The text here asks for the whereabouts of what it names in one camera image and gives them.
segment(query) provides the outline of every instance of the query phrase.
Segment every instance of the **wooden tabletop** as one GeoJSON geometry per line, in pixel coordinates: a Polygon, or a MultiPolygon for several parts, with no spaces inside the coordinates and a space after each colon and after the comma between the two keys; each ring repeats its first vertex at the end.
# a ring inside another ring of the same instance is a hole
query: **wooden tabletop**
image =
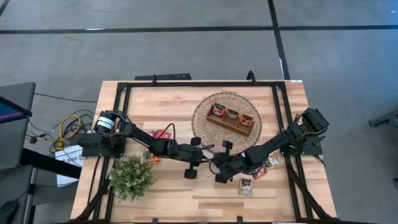
{"type": "MultiPolygon", "coordinates": [[[[120,81],[103,82],[95,119],[101,111],[112,110],[118,82],[120,81]]],[[[286,81],[286,87],[294,116],[308,107],[304,85],[302,82],[286,81]]],[[[237,93],[257,108],[262,121],[258,144],[263,144],[276,135],[279,128],[272,90],[268,86],[132,88],[127,115],[138,128],[145,131],[164,129],[173,122],[177,142],[189,143],[193,137],[191,118],[195,108],[207,96],[223,91],[237,93]]],[[[279,99],[286,127],[282,93],[279,93],[279,99]]],[[[133,140],[127,140],[125,154],[142,155],[144,149],[144,146],[133,140]]],[[[115,197],[111,221],[150,222],[153,218],[159,218],[160,222],[234,222],[237,216],[242,216],[248,222],[294,221],[284,158],[277,152],[273,155],[279,158],[282,166],[254,181],[252,197],[238,195],[239,177],[251,178],[250,176],[239,174],[233,182],[216,183],[208,166],[202,165],[196,168],[197,178],[188,180],[183,177],[184,170],[188,168],[187,163],[162,159],[161,164],[155,165],[152,170],[154,184],[144,197],[132,202],[123,202],[115,197]]],[[[90,157],[84,161],[71,218],[77,217],[86,207],[96,160],[96,157],[90,157]]],[[[335,217],[323,164],[313,156],[302,156],[302,160],[309,191],[325,211],[335,217]]],[[[112,163],[113,160],[109,163],[108,171],[111,170],[112,163]]],[[[92,195],[98,188],[101,164],[102,159],[96,172],[92,195]]],[[[299,189],[297,192],[301,213],[305,217],[302,194],[299,189]]],[[[107,199],[108,197],[103,197],[100,218],[104,217],[107,199]]]]}

